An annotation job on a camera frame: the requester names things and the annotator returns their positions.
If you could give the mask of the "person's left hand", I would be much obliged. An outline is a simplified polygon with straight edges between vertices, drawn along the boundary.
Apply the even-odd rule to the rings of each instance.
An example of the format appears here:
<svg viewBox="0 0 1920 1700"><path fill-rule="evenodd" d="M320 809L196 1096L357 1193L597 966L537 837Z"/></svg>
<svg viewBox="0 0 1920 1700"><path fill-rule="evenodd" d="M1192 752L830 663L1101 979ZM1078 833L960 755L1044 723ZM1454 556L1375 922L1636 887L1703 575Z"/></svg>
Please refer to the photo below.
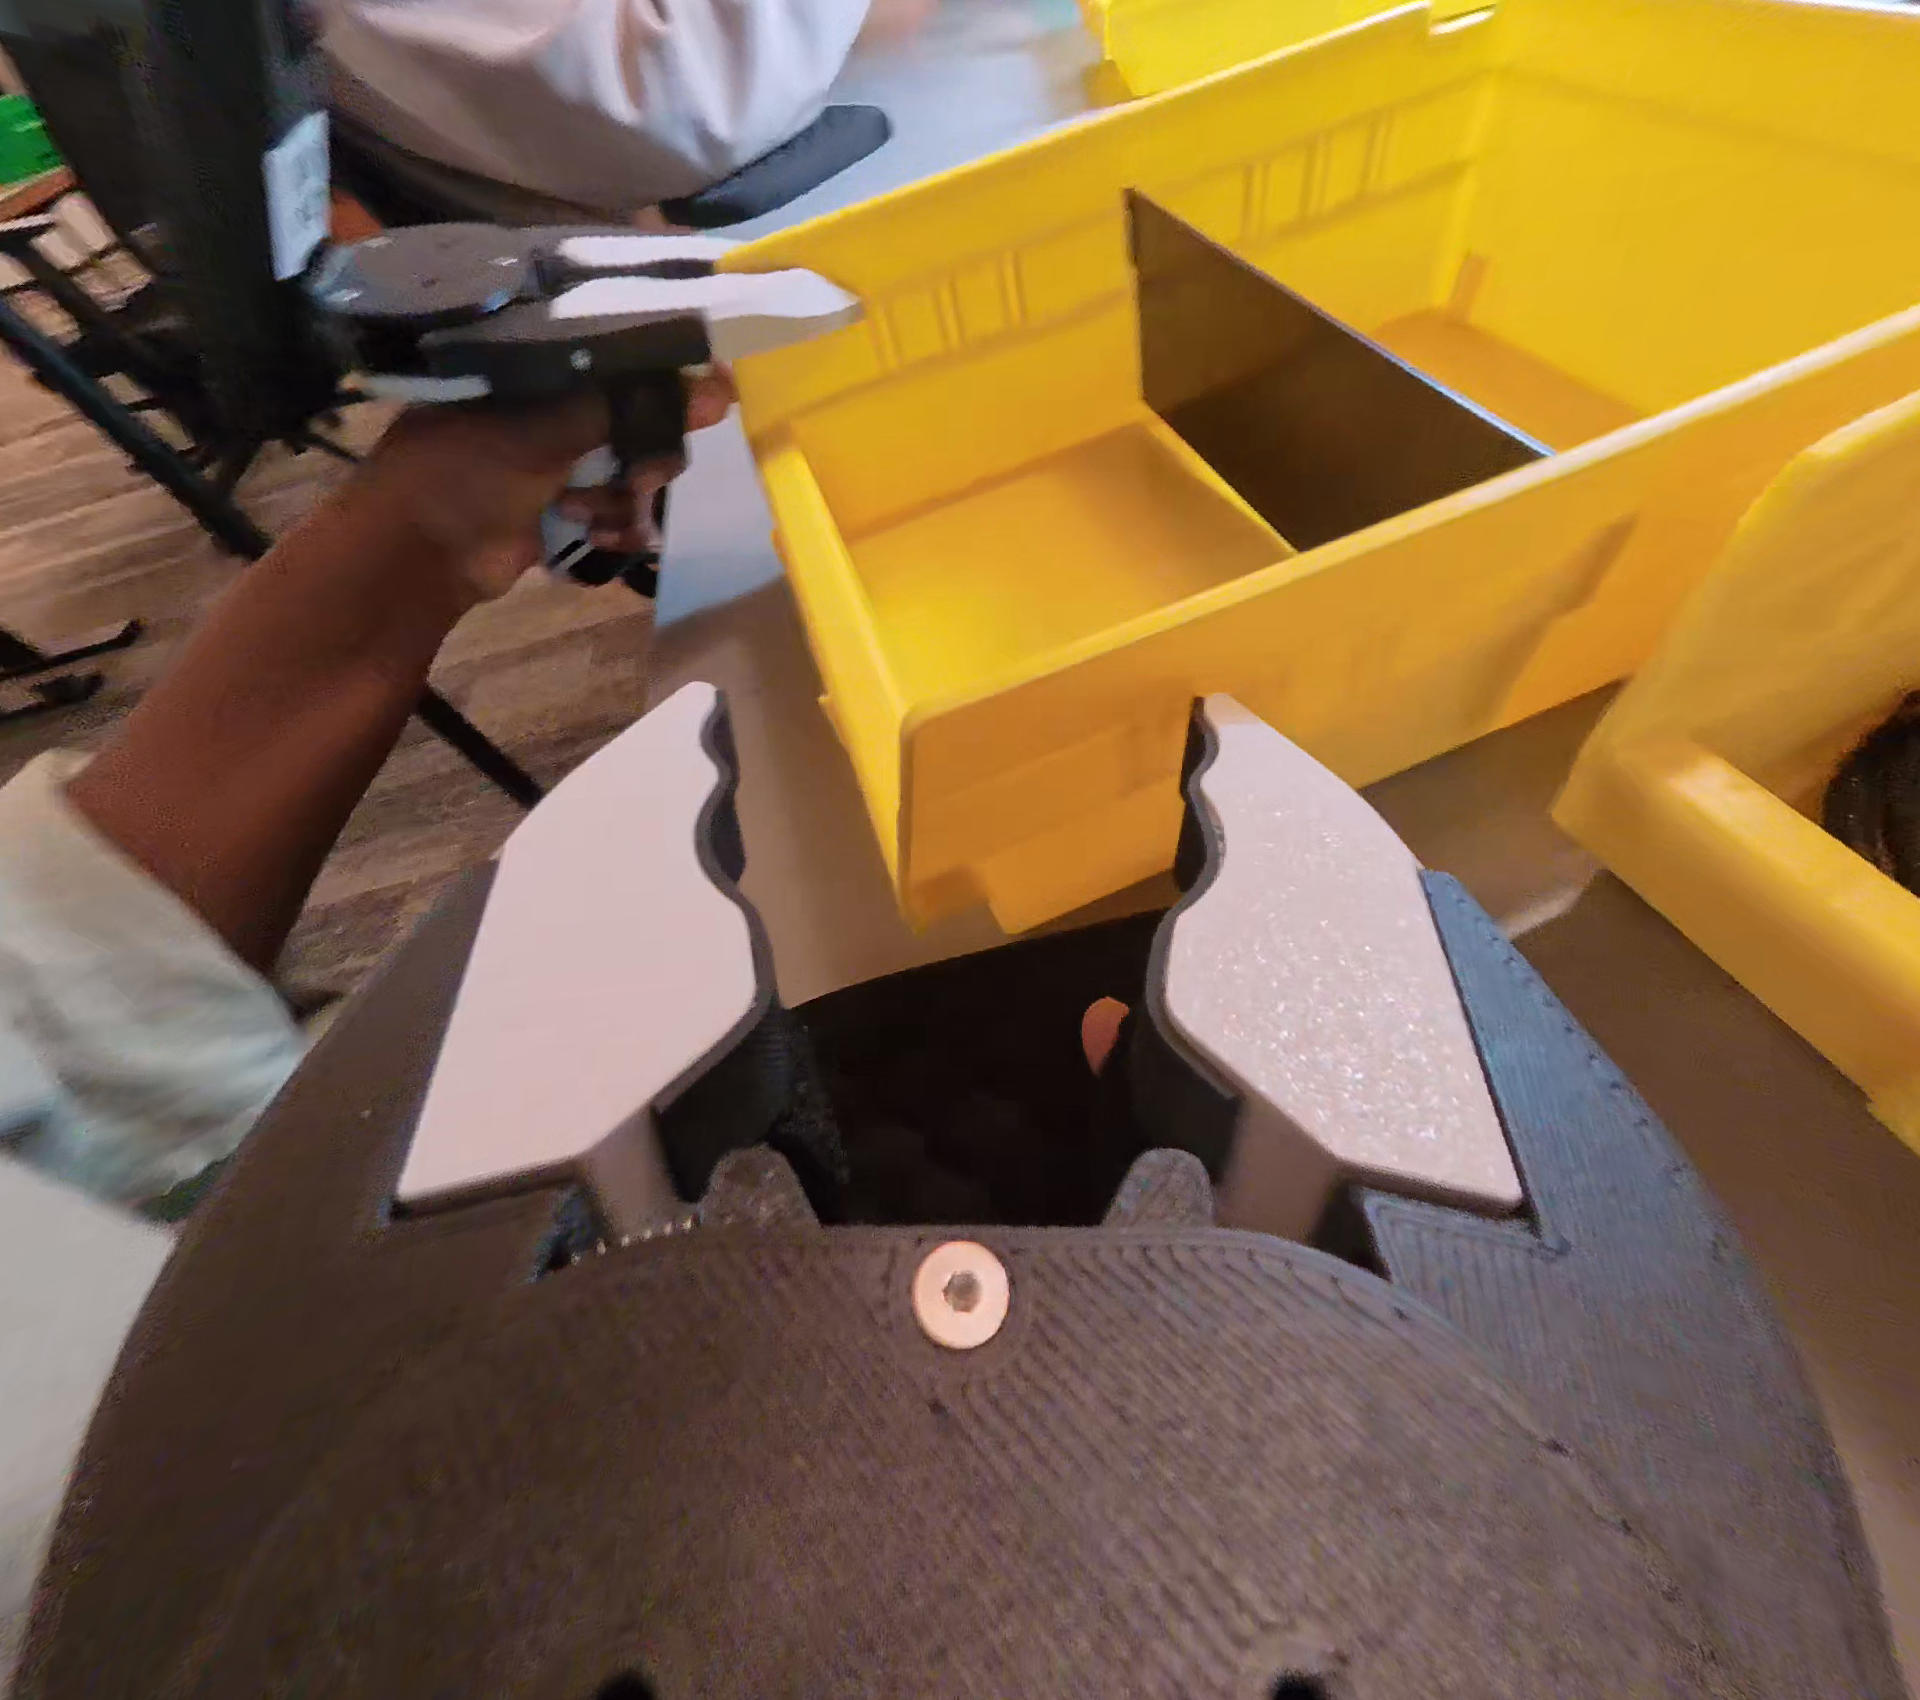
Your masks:
<svg viewBox="0 0 1920 1700"><path fill-rule="evenodd" d="M415 405L389 426L369 484L465 607L501 599L554 547L629 563L659 550L661 494L684 473L694 436L735 403L726 368L684 376L682 392L684 440L651 455L617 438L599 387L542 403Z"/></svg>

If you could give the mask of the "person's left forearm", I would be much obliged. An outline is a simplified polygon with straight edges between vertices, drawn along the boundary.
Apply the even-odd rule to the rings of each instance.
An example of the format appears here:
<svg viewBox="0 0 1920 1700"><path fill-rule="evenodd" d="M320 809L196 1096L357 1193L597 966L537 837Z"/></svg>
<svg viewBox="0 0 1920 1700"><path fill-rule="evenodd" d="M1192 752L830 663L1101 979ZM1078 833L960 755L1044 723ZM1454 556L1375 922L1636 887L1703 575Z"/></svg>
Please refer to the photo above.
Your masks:
<svg viewBox="0 0 1920 1700"><path fill-rule="evenodd" d="M274 973L453 629L517 583L537 539L344 485L229 587L64 797Z"/></svg>

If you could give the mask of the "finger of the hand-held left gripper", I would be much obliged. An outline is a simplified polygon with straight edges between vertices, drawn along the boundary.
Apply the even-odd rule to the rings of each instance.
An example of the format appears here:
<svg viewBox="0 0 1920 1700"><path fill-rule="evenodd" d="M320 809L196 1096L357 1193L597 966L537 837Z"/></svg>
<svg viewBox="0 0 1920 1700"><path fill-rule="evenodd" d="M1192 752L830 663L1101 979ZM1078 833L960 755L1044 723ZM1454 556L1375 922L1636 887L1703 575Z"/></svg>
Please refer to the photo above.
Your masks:
<svg viewBox="0 0 1920 1700"><path fill-rule="evenodd" d="M583 334L593 325L663 328L672 320L691 320L702 335L699 357L735 365L851 328L865 318L865 304L808 269L627 272L566 287L552 300L547 318Z"/></svg>
<svg viewBox="0 0 1920 1700"><path fill-rule="evenodd" d="M600 279L684 282L710 278L736 250L715 232L636 232L619 227L552 227L535 259L540 287L558 295Z"/></svg>

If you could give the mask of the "black office chair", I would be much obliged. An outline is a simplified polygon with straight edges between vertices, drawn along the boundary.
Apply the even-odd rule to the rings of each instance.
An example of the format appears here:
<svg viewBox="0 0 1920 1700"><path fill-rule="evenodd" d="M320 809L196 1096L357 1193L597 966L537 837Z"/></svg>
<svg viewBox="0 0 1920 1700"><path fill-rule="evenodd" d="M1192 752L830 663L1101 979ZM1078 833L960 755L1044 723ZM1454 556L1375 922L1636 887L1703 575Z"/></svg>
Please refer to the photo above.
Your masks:
<svg viewBox="0 0 1920 1700"><path fill-rule="evenodd" d="M148 274L108 310L43 267L35 233L4 229L29 285L75 324L73 343L4 312L4 341L204 532L256 559L268 537L231 484L271 444L320 445L358 402L274 279L262 158L326 100L307 0L4 0L4 51L96 211Z"/></svg>

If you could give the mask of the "black bin divider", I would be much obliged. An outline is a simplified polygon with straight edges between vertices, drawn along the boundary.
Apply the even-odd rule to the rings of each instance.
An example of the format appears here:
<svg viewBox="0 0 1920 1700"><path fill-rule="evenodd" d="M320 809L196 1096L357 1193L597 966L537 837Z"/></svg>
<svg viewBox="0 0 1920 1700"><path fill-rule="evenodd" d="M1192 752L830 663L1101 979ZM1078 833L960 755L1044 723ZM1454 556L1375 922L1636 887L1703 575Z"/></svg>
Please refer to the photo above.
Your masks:
<svg viewBox="0 0 1920 1700"><path fill-rule="evenodd" d="M1125 220L1145 403L1292 550L1553 457L1145 192Z"/></svg>

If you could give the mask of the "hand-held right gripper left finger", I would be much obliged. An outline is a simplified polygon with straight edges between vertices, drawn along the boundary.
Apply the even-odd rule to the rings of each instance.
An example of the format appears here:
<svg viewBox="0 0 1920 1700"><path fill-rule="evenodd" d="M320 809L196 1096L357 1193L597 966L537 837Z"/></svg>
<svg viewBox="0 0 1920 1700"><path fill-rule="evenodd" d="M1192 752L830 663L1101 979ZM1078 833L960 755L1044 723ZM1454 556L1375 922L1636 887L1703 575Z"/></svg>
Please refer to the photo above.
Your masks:
<svg viewBox="0 0 1920 1700"><path fill-rule="evenodd" d="M724 694L692 681L577 766L492 861L397 1175L434 1212L577 1186L612 1238L699 1195L672 1110L774 1006L728 863Z"/></svg>

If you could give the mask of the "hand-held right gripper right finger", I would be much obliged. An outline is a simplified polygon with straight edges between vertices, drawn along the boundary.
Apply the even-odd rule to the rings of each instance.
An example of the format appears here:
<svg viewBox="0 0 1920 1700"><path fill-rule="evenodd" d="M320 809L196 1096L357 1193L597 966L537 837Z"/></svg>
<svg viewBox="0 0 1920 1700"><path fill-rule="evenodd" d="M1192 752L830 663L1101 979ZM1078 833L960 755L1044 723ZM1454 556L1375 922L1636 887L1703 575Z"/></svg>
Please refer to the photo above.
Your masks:
<svg viewBox="0 0 1920 1700"><path fill-rule="evenodd" d="M1180 789L1180 893L1145 977L1149 1144L1201 1160L1239 1232L1309 1241L1350 1189L1516 1215L1425 863L1230 696L1194 703Z"/></svg>

